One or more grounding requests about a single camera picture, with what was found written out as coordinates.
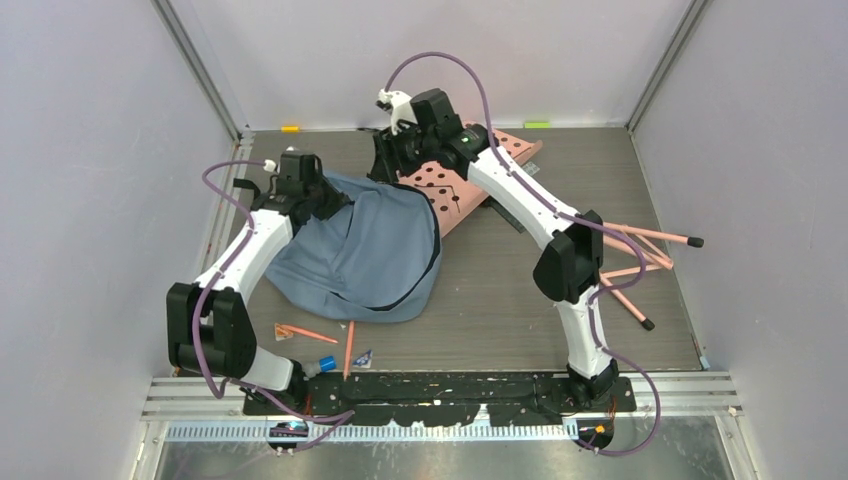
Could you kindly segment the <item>blue fabric backpack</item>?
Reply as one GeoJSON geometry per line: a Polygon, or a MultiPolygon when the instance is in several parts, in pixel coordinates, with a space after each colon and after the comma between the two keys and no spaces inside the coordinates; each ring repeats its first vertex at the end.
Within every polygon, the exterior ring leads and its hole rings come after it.
{"type": "Polygon", "coordinates": [[[429,200],[405,185],[323,171],[353,204],[309,221],[261,278],[293,305],[327,319],[389,324],[418,317],[442,260],[429,200]]]}

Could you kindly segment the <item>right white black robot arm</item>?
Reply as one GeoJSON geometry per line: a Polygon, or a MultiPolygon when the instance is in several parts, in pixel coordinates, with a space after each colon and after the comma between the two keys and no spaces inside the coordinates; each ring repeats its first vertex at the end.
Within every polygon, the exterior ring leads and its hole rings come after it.
{"type": "Polygon", "coordinates": [[[415,96],[380,90],[376,105],[388,127],[375,133],[373,175],[396,181],[435,161],[495,199],[541,250],[533,280],[559,313],[566,336],[567,387],[574,403],[596,410],[611,395],[617,361],[607,352],[596,296],[603,264],[603,222],[559,201],[480,124],[466,124],[448,95],[434,88],[415,96]]]}

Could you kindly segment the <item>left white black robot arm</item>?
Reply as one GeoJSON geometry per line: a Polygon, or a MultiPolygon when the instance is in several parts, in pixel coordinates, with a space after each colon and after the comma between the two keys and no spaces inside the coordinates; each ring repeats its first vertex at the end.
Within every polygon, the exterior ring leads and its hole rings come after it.
{"type": "Polygon", "coordinates": [[[259,346],[247,304],[271,261],[302,227],[331,218],[352,201],[331,184],[312,152],[289,149],[260,165],[271,176],[269,190],[243,179],[233,182],[253,191],[250,205],[213,189],[246,221],[211,267],[167,292],[168,356],[172,366],[200,374],[216,398],[229,383],[259,388],[280,412],[293,414],[307,398],[304,368],[259,346]]]}

